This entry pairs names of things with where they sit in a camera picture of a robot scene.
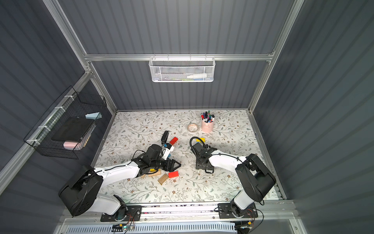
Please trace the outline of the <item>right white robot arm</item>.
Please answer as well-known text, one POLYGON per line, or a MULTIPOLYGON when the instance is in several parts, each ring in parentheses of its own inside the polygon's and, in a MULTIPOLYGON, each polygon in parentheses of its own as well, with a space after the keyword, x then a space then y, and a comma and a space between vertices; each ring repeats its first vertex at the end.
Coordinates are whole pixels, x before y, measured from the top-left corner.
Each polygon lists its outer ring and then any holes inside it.
POLYGON ((190 145, 196 157, 196 168, 213 174, 215 168, 222 168, 236 174, 242 190, 230 202, 230 212, 242 217, 254 202, 262 202, 276 184, 276 178, 261 159, 250 154, 247 157, 226 154, 204 143, 190 145))

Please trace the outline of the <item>yellow block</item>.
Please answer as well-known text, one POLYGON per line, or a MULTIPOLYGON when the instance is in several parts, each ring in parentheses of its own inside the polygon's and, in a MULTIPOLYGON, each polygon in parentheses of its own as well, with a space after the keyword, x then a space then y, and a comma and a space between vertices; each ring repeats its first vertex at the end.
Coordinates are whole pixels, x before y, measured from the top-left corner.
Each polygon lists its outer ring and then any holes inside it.
POLYGON ((204 143, 205 143, 205 141, 206 141, 206 140, 205 140, 205 138, 203 138, 203 137, 202 137, 202 138, 199 138, 199 139, 196 139, 196 142, 204 142, 204 143))

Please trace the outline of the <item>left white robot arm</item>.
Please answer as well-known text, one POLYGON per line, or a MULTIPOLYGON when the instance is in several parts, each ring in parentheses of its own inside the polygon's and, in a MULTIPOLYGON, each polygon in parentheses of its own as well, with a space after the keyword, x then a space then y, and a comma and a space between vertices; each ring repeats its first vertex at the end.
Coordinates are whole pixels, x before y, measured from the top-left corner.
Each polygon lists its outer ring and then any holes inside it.
POLYGON ((180 167, 181 163, 164 156, 162 147, 153 144, 146 152, 122 164, 96 168, 83 166, 63 185, 58 196, 72 216, 86 212, 114 215, 125 207, 125 202, 119 196, 101 194, 102 188, 147 175, 152 169, 174 172, 180 167))

